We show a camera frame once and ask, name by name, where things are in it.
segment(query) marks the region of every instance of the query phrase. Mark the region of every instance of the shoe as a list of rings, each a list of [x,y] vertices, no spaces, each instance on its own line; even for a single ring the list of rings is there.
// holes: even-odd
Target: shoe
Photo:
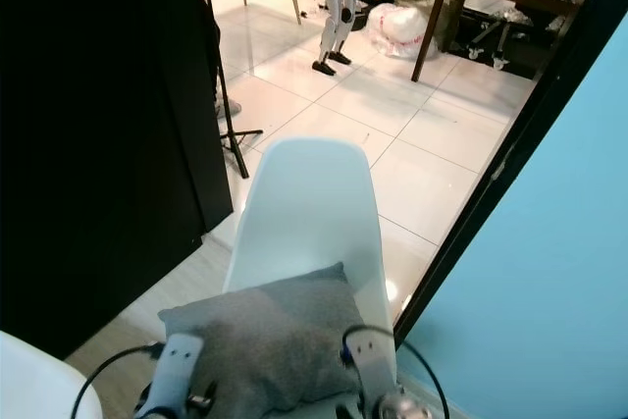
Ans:
[[[312,63],[312,69],[314,71],[318,71],[319,73],[327,74],[328,76],[336,74],[336,71],[330,68],[327,63],[319,63],[318,61],[314,61]]]
[[[229,111],[231,112],[232,117],[237,115],[242,111],[242,106],[237,103],[235,100],[229,99]],[[223,97],[220,97],[216,100],[216,117],[220,120],[225,118],[225,101]]]
[[[328,58],[330,58],[332,61],[336,61],[337,63],[346,64],[347,66],[351,64],[351,60],[339,51],[332,51]]]

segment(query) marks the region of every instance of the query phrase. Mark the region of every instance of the door frame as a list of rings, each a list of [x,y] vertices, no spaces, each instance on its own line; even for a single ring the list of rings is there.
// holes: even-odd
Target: door frame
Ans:
[[[394,325],[397,346],[532,156],[628,10],[628,0],[582,0],[567,18],[521,113]]]

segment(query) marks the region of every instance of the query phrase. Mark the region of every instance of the blue wall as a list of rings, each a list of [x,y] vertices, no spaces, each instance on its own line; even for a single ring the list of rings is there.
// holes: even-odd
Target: blue wall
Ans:
[[[628,416],[627,18],[408,340],[471,416]]]

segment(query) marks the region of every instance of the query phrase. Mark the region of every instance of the cable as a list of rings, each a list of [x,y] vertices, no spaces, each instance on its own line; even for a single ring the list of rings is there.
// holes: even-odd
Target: cable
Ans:
[[[80,400],[82,399],[82,396],[87,391],[87,388],[89,388],[89,385],[91,385],[91,382],[93,382],[95,378],[98,375],[100,375],[105,368],[107,368],[109,365],[114,363],[116,360],[122,357],[126,357],[127,355],[131,355],[132,353],[137,353],[137,352],[148,352],[150,353],[150,356],[152,358],[158,358],[159,355],[161,355],[161,352],[163,351],[163,349],[164,349],[164,344],[162,342],[154,342],[147,345],[141,345],[139,347],[128,348],[126,350],[118,352],[117,354],[109,357],[107,360],[102,362],[100,366],[96,370],[94,370],[91,373],[91,375],[87,377],[87,380],[85,380],[85,383],[83,383],[82,387],[80,387],[80,391],[78,392],[77,399],[75,399],[75,405],[72,408],[72,414],[70,415],[70,419],[76,419],[77,413],[79,412],[79,405],[80,405]]]
[[[380,328],[379,326],[371,326],[368,324],[358,324],[355,326],[351,326],[346,331],[344,331],[344,334],[342,335],[342,346],[343,347],[346,346],[347,337],[349,337],[351,334],[358,333],[360,331],[372,331],[372,332],[380,333],[385,336],[388,336],[389,338],[394,339],[394,334],[392,332],[387,331],[386,329]],[[432,368],[430,368],[430,365],[425,360],[425,358],[423,358],[423,355],[421,355],[419,351],[410,342],[406,342],[405,340],[402,340],[401,345],[407,348],[410,351],[410,353],[412,353],[416,357],[416,359],[419,362],[421,362],[421,365],[423,365],[423,367],[427,370],[428,374],[430,375],[430,378],[432,379],[432,382],[434,382],[434,386],[436,387],[437,392],[439,392],[439,398],[441,399],[441,404],[443,405],[443,415],[445,416],[445,419],[449,419],[449,408],[447,407],[447,400],[445,398],[445,393],[443,393],[441,384],[439,383],[439,380],[436,378],[435,373],[432,371]]]

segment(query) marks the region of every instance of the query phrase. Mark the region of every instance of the white chair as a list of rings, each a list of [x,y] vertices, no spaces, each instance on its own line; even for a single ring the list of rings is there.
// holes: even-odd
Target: white chair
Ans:
[[[276,142],[264,154],[246,200],[223,292],[339,261],[364,322],[391,330],[380,226],[364,152],[325,138]],[[381,346],[396,376],[393,342]],[[282,417],[335,418],[337,403],[319,401]]]
[[[0,378],[2,419],[68,419],[85,381],[70,365],[3,332],[0,332]],[[82,397],[77,418],[102,418],[93,387]]]

